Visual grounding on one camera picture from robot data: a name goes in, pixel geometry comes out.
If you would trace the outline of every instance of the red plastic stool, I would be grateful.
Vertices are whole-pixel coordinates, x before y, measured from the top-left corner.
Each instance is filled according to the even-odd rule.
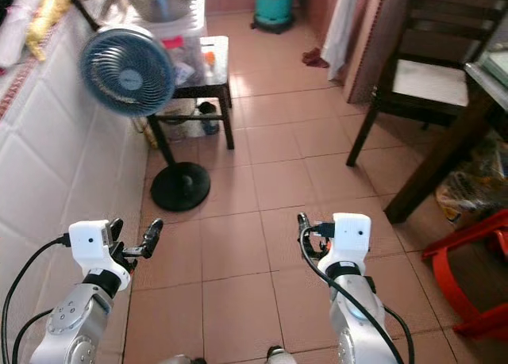
[[[508,341],[508,303],[480,312],[457,284],[448,262],[448,251],[486,238],[490,239],[487,245],[491,249],[501,251],[503,257],[508,257],[508,209],[470,228],[456,231],[436,243],[431,243],[423,251],[422,258],[432,257],[437,284],[449,304],[464,321],[457,324],[453,328],[454,331],[472,338],[489,337]]]

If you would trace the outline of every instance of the white cloth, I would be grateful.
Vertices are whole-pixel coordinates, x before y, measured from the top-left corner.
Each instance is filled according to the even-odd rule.
[[[345,63],[355,8],[356,0],[337,0],[335,5],[325,46],[321,52],[321,58],[330,64],[328,80],[333,80]]]

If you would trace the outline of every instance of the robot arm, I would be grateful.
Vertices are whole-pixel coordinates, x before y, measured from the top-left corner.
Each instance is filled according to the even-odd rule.
[[[120,219],[80,221],[69,228],[72,255],[85,279],[53,309],[30,364],[94,363],[114,296],[129,285],[135,258],[152,256],[163,221],[148,227],[139,247],[127,249],[117,241],[122,225]]]
[[[312,227],[305,213],[298,215],[302,254],[314,272],[330,285],[329,315],[339,339],[339,362],[402,362],[386,332],[385,309],[375,295],[374,282],[364,276],[371,219],[360,214],[335,213],[333,221]],[[320,243],[321,252],[316,252],[310,242],[312,232],[325,238],[325,243]],[[319,260],[317,266],[311,259]]]

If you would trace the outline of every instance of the fan grille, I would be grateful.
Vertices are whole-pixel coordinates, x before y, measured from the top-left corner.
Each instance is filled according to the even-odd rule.
[[[100,102],[129,117],[158,112],[175,91],[173,64],[164,48],[130,29],[92,38],[83,49],[81,73]]]

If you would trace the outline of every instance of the plastic bag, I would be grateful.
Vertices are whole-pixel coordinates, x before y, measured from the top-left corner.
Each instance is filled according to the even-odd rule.
[[[487,137],[440,184],[436,199],[456,228],[464,228],[508,206],[508,144]]]

